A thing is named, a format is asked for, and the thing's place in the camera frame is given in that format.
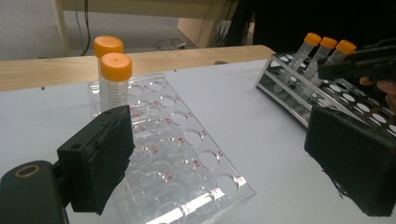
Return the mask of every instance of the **table surface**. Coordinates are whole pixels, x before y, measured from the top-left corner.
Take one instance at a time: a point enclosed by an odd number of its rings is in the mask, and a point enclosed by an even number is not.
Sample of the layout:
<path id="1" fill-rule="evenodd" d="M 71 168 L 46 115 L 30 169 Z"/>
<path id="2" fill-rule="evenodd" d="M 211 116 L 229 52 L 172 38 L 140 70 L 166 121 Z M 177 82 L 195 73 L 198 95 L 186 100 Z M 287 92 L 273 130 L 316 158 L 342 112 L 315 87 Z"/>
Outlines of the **table surface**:
<path id="1" fill-rule="evenodd" d="M 256 46 L 130 56 L 135 74 L 164 72 L 257 192 L 228 223 L 395 223 L 396 216 L 367 217 L 350 199 L 341 199 L 304 151 L 305 128 L 254 88 L 271 53 Z M 229 64 L 206 66 L 216 61 Z M 0 176 L 28 161 L 57 160 L 55 149 L 91 120 L 86 88 L 96 69 L 94 57 L 0 63 Z M 56 86 L 37 88 L 43 85 Z M 67 207 L 70 223 L 76 224 L 117 222 L 112 211 L 111 203 L 100 217 Z"/>
<path id="2" fill-rule="evenodd" d="M 265 46 L 184 49 L 127 54 L 133 74 L 142 75 L 181 68 L 267 59 L 274 52 Z M 97 79 L 94 56 L 0 62 L 0 91 L 48 87 Z"/>

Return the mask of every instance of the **transparent tube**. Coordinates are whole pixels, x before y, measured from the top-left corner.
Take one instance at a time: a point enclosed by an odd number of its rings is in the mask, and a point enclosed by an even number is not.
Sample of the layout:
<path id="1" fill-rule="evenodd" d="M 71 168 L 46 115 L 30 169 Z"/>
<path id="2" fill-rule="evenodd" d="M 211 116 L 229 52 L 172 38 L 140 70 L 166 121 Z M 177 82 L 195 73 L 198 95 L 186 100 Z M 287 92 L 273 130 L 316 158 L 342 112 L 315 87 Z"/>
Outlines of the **transparent tube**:
<path id="1" fill-rule="evenodd" d="M 311 63 L 305 69 L 303 77 L 307 80 L 311 80 L 315 73 L 318 71 L 318 60 L 326 58 L 330 51 L 335 47 L 337 41 L 331 39 L 327 36 L 323 37 L 320 42 L 320 47 L 315 53 L 311 60 Z M 309 97 L 314 92 L 311 88 L 307 87 L 303 82 L 300 82 L 296 88 L 297 94 L 299 94 L 304 100 L 309 99 Z"/>
<path id="2" fill-rule="evenodd" d="M 102 77 L 100 68 L 100 58 L 98 58 L 98 81 L 99 81 L 99 95 L 101 98 L 106 98 L 105 79 Z"/>
<path id="3" fill-rule="evenodd" d="M 332 53 L 332 55 L 327 59 L 324 64 L 335 64 L 342 62 L 348 55 L 353 53 L 356 46 L 346 40 L 341 40 L 337 45 L 337 49 Z M 323 81 L 318 78 L 318 73 L 312 77 L 311 82 L 316 86 L 319 86 Z"/>
<path id="4" fill-rule="evenodd" d="M 100 62 L 102 89 L 100 94 L 101 112 L 128 105 L 128 80 L 132 76 L 132 60 L 121 53 L 105 54 Z"/>
<path id="5" fill-rule="evenodd" d="M 336 50 L 326 60 L 324 64 L 335 64 L 342 62 L 348 55 L 352 54 L 356 49 L 356 46 L 346 40 L 341 40 L 337 45 Z M 311 83 L 315 86 L 320 86 L 323 80 L 318 78 L 318 73 L 315 72 L 311 78 Z M 303 93 L 300 95 L 303 99 L 308 99 L 314 91 L 311 88 L 304 88 Z"/>
<path id="6" fill-rule="evenodd" d="M 289 62 L 289 67 L 292 70 L 297 71 L 297 69 L 300 67 L 303 61 L 308 57 L 311 50 L 318 45 L 320 39 L 321 38 L 318 35 L 309 33 L 305 37 L 304 43 L 300 46 L 300 48 L 294 54 L 292 60 Z M 279 75 L 279 79 L 283 82 L 289 82 L 291 77 L 292 77 L 292 73 L 290 73 L 287 70 L 283 74 Z M 280 92 L 282 91 L 282 87 L 276 84 L 274 86 L 274 91 Z"/>
<path id="7" fill-rule="evenodd" d="M 93 54 L 98 62 L 99 95 L 106 99 L 105 79 L 101 72 L 101 58 L 108 53 L 123 53 L 123 43 L 120 39 L 110 35 L 100 35 L 93 40 Z"/>
<path id="8" fill-rule="evenodd" d="M 128 81 L 112 82 L 103 78 L 103 89 L 106 92 L 106 97 L 100 97 L 102 111 L 128 105 Z"/>

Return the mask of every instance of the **tube rack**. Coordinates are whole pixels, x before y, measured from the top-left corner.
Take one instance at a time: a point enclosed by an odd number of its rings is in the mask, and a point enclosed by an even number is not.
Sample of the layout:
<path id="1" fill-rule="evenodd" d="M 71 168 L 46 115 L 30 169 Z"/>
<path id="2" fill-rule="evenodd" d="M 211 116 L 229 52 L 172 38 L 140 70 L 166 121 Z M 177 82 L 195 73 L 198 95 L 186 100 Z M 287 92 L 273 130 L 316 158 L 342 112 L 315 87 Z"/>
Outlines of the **tube rack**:
<path id="1" fill-rule="evenodd" d="M 88 91 L 94 118 L 98 82 Z M 163 74 L 131 78 L 128 92 L 135 149 L 113 195 L 124 223 L 217 222 L 256 194 Z"/>
<path id="2" fill-rule="evenodd" d="M 310 58 L 294 71 L 288 67 L 292 57 L 293 53 L 273 54 L 267 60 L 255 87 L 276 100 L 305 127 L 308 126 L 312 105 L 316 104 L 338 109 L 370 127 L 383 129 L 396 137 L 395 114 L 386 106 L 342 78 L 323 80 L 317 87 L 301 75 L 309 65 Z M 293 75 L 289 81 L 278 78 L 285 71 Z M 275 91 L 275 85 L 282 87 L 282 91 Z M 300 94 L 302 86 L 313 92 L 308 99 L 302 98 Z"/>

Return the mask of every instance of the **screw hole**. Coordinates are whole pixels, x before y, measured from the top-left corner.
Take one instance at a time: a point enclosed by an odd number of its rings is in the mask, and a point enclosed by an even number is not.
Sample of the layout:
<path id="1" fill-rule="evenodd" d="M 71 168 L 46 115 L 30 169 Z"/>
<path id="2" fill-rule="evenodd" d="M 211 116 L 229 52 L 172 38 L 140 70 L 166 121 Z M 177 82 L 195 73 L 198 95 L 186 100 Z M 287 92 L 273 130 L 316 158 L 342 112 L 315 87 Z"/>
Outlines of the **screw hole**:
<path id="1" fill-rule="evenodd" d="M 15 176 L 18 178 L 25 178 L 25 177 L 35 175 L 39 170 L 40 170 L 40 167 L 38 165 L 28 165 L 28 166 L 22 167 L 20 170 L 18 170 L 15 173 Z"/>

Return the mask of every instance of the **orange cap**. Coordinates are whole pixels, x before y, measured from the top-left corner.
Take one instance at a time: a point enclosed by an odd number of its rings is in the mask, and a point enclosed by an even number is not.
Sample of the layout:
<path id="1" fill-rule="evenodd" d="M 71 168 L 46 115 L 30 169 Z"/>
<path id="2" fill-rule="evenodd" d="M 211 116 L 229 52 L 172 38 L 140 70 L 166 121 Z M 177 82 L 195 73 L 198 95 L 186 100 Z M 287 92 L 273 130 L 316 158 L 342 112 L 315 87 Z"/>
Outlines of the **orange cap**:
<path id="1" fill-rule="evenodd" d="M 350 55 L 351 53 L 353 53 L 353 51 L 355 51 L 356 45 L 350 43 L 347 40 L 341 40 L 335 48 L 345 53 L 346 55 Z"/>
<path id="2" fill-rule="evenodd" d="M 334 39 L 331 39 L 327 36 L 324 36 L 322 40 L 320 41 L 320 45 L 323 47 L 326 47 L 328 49 L 333 49 L 335 45 L 337 44 L 337 41 Z"/>
<path id="3" fill-rule="evenodd" d="M 121 53 L 105 54 L 100 60 L 102 77 L 113 82 L 122 82 L 132 76 L 132 60 Z"/>
<path id="4" fill-rule="evenodd" d="M 304 42 L 306 42 L 309 45 L 312 46 L 317 46 L 320 42 L 321 38 L 320 36 L 314 34 L 314 33 L 308 33 L 308 35 L 306 35 Z"/>
<path id="5" fill-rule="evenodd" d="M 102 58 L 107 53 L 123 53 L 122 41 L 114 36 L 101 35 L 93 40 L 93 54 Z"/>

